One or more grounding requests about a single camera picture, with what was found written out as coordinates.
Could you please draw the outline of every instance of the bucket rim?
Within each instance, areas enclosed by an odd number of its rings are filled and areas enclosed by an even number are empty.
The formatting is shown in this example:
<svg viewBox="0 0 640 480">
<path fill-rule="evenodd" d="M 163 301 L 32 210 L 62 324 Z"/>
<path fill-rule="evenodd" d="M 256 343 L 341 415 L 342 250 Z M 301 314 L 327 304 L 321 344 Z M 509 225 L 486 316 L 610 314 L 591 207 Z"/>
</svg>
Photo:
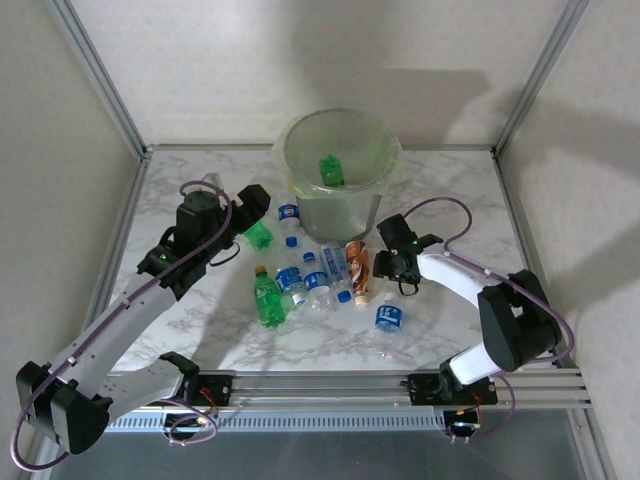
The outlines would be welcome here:
<svg viewBox="0 0 640 480">
<path fill-rule="evenodd" d="M 333 187 L 326 187 L 324 185 L 316 185 L 315 183 L 309 181 L 309 179 L 304 176 L 301 175 L 300 173 L 294 172 L 291 167 L 289 166 L 289 163 L 287 162 L 287 155 L 286 155 L 286 145 L 289 141 L 289 137 L 291 136 L 291 133 L 295 130 L 295 128 L 300 125 L 304 120 L 307 120 L 311 117 L 315 117 L 317 115 L 321 115 L 321 114 L 325 114 L 325 113 L 339 113 L 339 112 L 349 112 L 349 113 L 358 113 L 360 115 L 363 115 L 365 117 L 367 117 L 370 120 L 373 120 L 374 123 L 379 124 L 383 130 L 386 130 L 389 135 L 392 137 L 391 138 L 391 143 L 394 144 L 396 146 L 396 149 L 399 151 L 398 154 L 398 158 L 396 158 L 393 161 L 392 165 L 387 165 L 385 167 L 385 169 L 382 171 L 382 173 L 378 176 L 377 179 L 369 182 L 369 183 L 365 183 L 364 185 L 346 185 L 344 187 L 340 187 L 340 188 L 333 188 Z M 294 177 L 298 177 L 298 176 L 302 176 L 302 178 L 305 180 L 305 182 L 307 184 L 309 184 L 311 187 L 313 187 L 313 189 L 317 192 L 323 192 L 323 193 L 335 193 L 335 192 L 341 192 L 341 193 L 346 193 L 346 192 L 360 192 L 363 190 L 368 190 L 371 187 L 375 186 L 376 184 L 379 184 L 381 180 L 387 178 L 391 172 L 396 168 L 397 164 L 398 164 L 398 159 L 400 157 L 400 154 L 402 153 L 402 145 L 400 144 L 400 141 L 398 140 L 398 137 L 396 137 L 396 135 L 391 131 L 391 129 L 389 128 L 389 126 L 384 123 L 382 120 L 380 120 L 378 117 L 376 117 L 375 115 L 371 115 L 370 113 L 367 112 L 363 112 L 362 110 L 358 110 L 355 108 L 345 108 L 345 107 L 339 107 L 339 108 L 325 108 L 323 110 L 317 110 L 315 112 L 311 112 L 307 115 L 304 115 L 303 117 L 301 117 L 300 119 L 298 119 L 298 121 L 296 121 L 296 123 L 294 123 L 291 128 L 289 128 L 289 131 L 287 132 L 287 135 L 284 139 L 283 142 L 283 147 L 282 147 L 282 153 L 283 153 L 283 159 L 285 164 L 287 165 L 287 168 L 291 171 L 292 175 Z"/>
</svg>

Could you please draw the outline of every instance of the plastic bucket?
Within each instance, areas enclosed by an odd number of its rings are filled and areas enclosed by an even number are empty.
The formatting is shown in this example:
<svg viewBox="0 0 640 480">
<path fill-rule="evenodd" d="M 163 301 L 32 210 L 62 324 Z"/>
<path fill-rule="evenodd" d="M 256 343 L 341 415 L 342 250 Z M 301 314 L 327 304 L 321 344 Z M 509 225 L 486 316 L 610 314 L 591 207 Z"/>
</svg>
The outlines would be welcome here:
<svg viewBox="0 0 640 480">
<path fill-rule="evenodd" d="M 397 180 L 402 147 L 380 120 L 350 109 L 296 119 L 273 148 L 296 196 L 300 221 L 319 242 L 349 242 L 373 226 L 380 199 Z M 338 158 L 345 186 L 325 187 L 319 162 Z"/>
</svg>

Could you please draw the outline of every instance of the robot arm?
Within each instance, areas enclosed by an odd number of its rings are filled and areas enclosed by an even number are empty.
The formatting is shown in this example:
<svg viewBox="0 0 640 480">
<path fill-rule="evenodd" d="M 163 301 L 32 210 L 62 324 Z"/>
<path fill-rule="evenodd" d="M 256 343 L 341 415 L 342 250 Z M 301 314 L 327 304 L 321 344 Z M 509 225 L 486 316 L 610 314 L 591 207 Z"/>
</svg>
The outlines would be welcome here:
<svg viewBox="0 0 640 480">
<path fill-rule="evenodd" d="M 238 197 L 242 205 L 234 201 L 223 208 L 218 196 L 209 191 L 187 194 L 177 209 L 176 225 L 167 229 L 159 244 L 147 253 L 138 265 L 138 273 L 110 307 L 51 363 L 39 366 L 28 362 L 18 372 L 18 396 L 23 408 L 40 384 L 52 380 L 30 405 L 25 417 L 28 423 L 67 452 L 77 454 L 93 445 L 109 422 L 137 407 L 176 395 L 187 402 L 194 399 L 199 368 L 174 352 L 141 370 L 113 379 L 107 379 L 107 375 L 145 328 L 205 275 L 211 259 L 230 248 L 235 236 L 254 225 L 269 208 L 270 197 L 260 185 L 249 185 Z M 231 219 L 219 233 L 229 208 Z M 192 253 L 205 243 L 210 244 Z M 163 272 L 161 281 L 150 284 Z M 131 298 L 145 285 L 148 288 L 143 293 Z M 116 309 L 121 311 L 114 317 Z M 117 321 L 110 325 L 108 322 L 114 319 Z M 75 358 L 78 345 L 87 339 L 92 342 Z M 64 364 L 68 364 L 66 370 L 51 379 L 51 373 Z"/>
<path fill-rule="evenodd" d="M 402 215 L 381 222 L 378 231 L 388 250 L 376 255 L 373 276 L 387 277 L 400 286 L 413 285 L 416 292 L 422 278 L 440 283 L 480 314 L 482 342 L 440 365 L 443 399 L 453 399 L 487 376 L 513 372 L 562 339 L 557 322 L 544 310 L 508 285 L 468 268 L 444 249 L 440 238 L 418 238 Z M 522 270 L 509 278 L 546 302 L 538 279 L 530 271 Z"/>
</svg>

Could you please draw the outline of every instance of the plastic bottle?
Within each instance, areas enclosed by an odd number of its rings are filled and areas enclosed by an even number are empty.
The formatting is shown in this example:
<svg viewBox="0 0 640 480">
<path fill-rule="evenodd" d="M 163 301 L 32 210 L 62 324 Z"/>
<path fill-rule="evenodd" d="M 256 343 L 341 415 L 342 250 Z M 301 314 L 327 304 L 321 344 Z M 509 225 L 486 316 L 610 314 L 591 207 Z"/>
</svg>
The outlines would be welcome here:
<svg viewBox="0 0 640 480">
<path fill-rule="evenodd" d="M 304 305 L 307 298 L 307 288 L 302 281 L 302 273 L 298 265 L 300 261 L 296 252 L 297 239 L 287 237 L 286 245 L 281 245 L 274 251 L 277 263 L 276 283 L 280 287 L 280 291 L 284 295 L 283 305 L 289 313 Z"/>
<path fill-rule="evenodd" d="M 256 250 L 267 248 L 273 240 L 273 234 L 260 221 L 248 228 L 243 235 Z"/>
<path fill-rule="evenodd" d="M 329 278 L 322 269 L 313 252 L 303 255 L 304 284 L 307 287 L 307 303 L 314 310 L 327 310 L 331 307 Z"/>
<path fill-rule="evenodd" d="M 278 207 L 280 228 L 284 232 L 287 246 L 296 246 L 301 241 L 302 227 L 300 227 L 300 212 L 298 206 L 293 203 L 285 203 Z"/>
<path fill-rule="evenodd" d="M 385 333 L 397 333 L 402 330 L 402 309 L 398 307 L 398 296 L 387 293 L 384 303 L 376 311 L 376 329 Z"/>
<path fill-rule="evenodd" d="M 263 327 L 277 327 L 284 323 L 286 314 L 280 303 L 280 293 L 275 282 L 267 275 L 267 269 L 256 267 L 256 281 L 253 285 L 253 296 L 256 300 L 260 323 Z"/>
<path fill-rule="evenodd" d="M 351 279 L 342 247 L 337 242 L 323 243 L 320 245 L 320 261 L 338 301 L 346 303 L 351 300 Z"/>
<path fill-rule="evenodd" d="M 351 285 L 356 294 L 356 305 L 369 303 L 369 249 L 362 240 L 347 243 L 347 268 L 351 277 Z"/>
<path fill-rule="evenodd" d="M 318 162 L 318 170 L 322 176 L 322 183 L 325 187 L 344 187 L 344 172 L 342 163 L 333 155 L 327 155 Z"/>
<path fill-rule="evenodd" d="M 403 312 L 398 307 L 398 296 L 387 293 L 384 303 L 376 310 L 374 341 L 378 354 L 385 360 L 393 360 L 394 352 L 400 351 L 400 335 Z"/>
</svg>

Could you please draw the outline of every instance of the table surface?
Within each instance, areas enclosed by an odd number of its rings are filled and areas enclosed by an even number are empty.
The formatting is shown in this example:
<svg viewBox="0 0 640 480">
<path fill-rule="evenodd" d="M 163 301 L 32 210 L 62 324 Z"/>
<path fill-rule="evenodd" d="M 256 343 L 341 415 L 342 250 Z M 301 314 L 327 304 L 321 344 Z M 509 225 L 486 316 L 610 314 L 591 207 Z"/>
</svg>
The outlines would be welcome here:
<svg viewBox="0 0 640 480">
<path fill-rule="evenodd" d="M 450 195 L 472 210 L 471 231 L 454 250 L 487 266 L 507 271 L 523 267 L 493 160 L 486 151 L 405 152 L 405 180 L 382 199 L 376 223 L 406 212 L 420 200 Z M 175 224 L 182 197 L 179 186 L 217 172 L 225 190 L 236 194 L 248 183 L 261 183 L 273 196 L 265 224 L 277 229 L 275 210 L 287 198 L 284 177 L 269 151 L 159 151 L 154 153 L 136 208 L 114 296 L 135 273 L 165 229 Z M 409 217 L 423 235 L 442 238 L 459 232 L 466 216 L 460 207 L 437 202 Z M 375 229 L 364 239 L 371 258 L 383 247 Z M 233 261 L 210 268 L 171 309 L 151 324 L 116 364 L 130 371 L 174 350 L 192 358 L 203 370 L 336 371 L 434 368 L 481 340 L 479 316 L 469 303 L 438 284 L 423 281 L 420 292 L 401 298 L 403 330 L 380 355 L 374 334 L 375 309 L 386 292 L 397 292 L 388 280 L 372 279 L 370 302 L 339 305 L 327 318 L 300 315 L 277 329 L 265 329 L 257 318 L 252 285 L 256 265 L 270 267 L 269 250 L 257 252 L 243 236 Z M 216 260 L 224 258 L 222 252 Z"/>
</svg>

